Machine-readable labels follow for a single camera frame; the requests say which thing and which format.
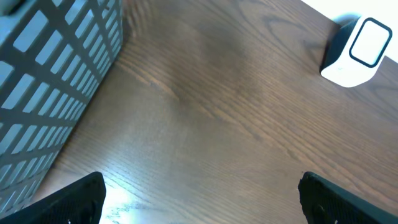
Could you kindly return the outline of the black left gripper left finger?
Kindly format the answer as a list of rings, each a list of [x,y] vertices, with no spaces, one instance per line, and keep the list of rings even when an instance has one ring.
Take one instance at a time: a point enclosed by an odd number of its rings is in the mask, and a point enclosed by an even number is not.
[[[98,224],[106,196],[103,175],[92,172],[28,207],[1,224]]]

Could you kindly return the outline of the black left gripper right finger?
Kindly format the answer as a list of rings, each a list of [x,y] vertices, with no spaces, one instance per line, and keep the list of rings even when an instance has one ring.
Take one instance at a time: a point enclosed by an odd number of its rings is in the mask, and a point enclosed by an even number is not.
[[[314,172],[298,184],[300,204],[308,223],[397,223],[397,217]]]

